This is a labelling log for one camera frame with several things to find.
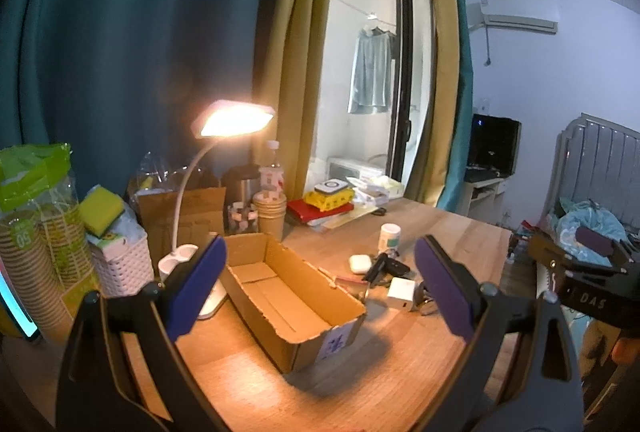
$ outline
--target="outdoor air conditioning unit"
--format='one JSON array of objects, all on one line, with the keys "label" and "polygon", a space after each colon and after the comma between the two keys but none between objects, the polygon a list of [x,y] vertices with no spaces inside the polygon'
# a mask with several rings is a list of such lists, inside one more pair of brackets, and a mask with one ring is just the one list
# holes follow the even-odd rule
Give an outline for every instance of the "outdoor air conditioning unit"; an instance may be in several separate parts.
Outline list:
[{"label": "outdoor air conditioning unit", "polygon": [[488,27],[558,32],[560,5],[557,0],[480,0],[480,10]]}]

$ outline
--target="white woven basket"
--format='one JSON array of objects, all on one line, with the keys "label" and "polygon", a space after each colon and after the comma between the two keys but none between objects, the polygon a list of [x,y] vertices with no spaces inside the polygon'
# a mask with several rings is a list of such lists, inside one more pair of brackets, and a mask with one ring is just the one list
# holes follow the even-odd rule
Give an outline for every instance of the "white woven basket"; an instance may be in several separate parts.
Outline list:
[{"label": "white woven basket", "polygon": [[136,295],[154,279],[154,269],[146,243],[146,233],[127,253],[107,261],[99,248],[91,245],[95,272],[101,291],[108,297]]}]

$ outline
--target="wooden table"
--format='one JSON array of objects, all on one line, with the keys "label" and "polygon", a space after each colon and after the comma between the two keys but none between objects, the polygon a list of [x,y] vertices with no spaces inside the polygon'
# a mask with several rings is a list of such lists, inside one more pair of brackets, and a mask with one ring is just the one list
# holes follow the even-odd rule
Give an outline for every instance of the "wooden table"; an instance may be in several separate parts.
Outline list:
[{"label": "wooden table", "polygon": [[[385,222],[401,226],[401,258],[412,267],[415,240],[432,233],[478,281],[499,283],[507,230],[406,199],[390,203],[384,217],[366,215],[322,237],[296,227],[283,243],[316,266],[348,274],[350,255],[376,252]],[[382,289],[367,301],[367,320],[353,345],[303,372],[281,375],[229,301],[212,319],[196,323],[177,346],[204,393],[237,432],[404,431],[444,382],[463,342],[437,315],[386,308]],[[128,346],[146,402],[166,416],[134,341]]]}]

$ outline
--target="blue gripper pad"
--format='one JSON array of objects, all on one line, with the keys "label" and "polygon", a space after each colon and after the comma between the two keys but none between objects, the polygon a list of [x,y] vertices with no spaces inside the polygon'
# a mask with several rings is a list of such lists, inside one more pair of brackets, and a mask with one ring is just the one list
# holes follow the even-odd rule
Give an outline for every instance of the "blue gripper pad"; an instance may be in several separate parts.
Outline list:
[{"label": "blue gripper pad", "polygon": [[416,241],[414,255],[415,265],[447,327],[468,343],[482,311],[478,282],[465,266],[453,262],[432,236]]},{"label": "blue gripper pad", "polygon": [[189,261],[178,264],[167,277],[161,297],[161,315],[172,342],[191,332],[225,264],[226,243],[216,235]]}]

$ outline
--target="curtain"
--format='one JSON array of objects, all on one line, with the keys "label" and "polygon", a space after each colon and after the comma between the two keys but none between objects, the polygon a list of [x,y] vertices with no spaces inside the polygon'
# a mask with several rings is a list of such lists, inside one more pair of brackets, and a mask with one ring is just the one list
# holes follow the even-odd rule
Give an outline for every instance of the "curtain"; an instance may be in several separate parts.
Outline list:
[{"label": "curtain", "polygon": [[264,163],[265,141],[280,142],[289,199],[299,198],[305,185],[328,9],[329,0],[261,0],[260,4],[254,99],[272,106],[276,117],[256,138],[254,153]]},{"label": "curtain", "polygon": [[445,186],[454,134],[460,39],[456,0],[433,0],[436,72],[431,122],[424,124],[405,196],[436,206]]},{"label": "curtain", "polygon": [[438,200],[438,208],[456,211],[462,183],[465,180],[466,160],[471,141],[471,121],[473,118],[474,70],[471,63],[471,43],[468,21],[466,20],[466,0],[457,0],[458,35],[460,37],[460,75],[458,77],[458,101],[453,141],[449,154],[449,170],[444,190]]},{"label": "curtain", "polygon": [[0,0],[0,148],[70,143],[79,195],[124,192],[147,151],[187,164],[200,110],[252,97],[258,2]]}]

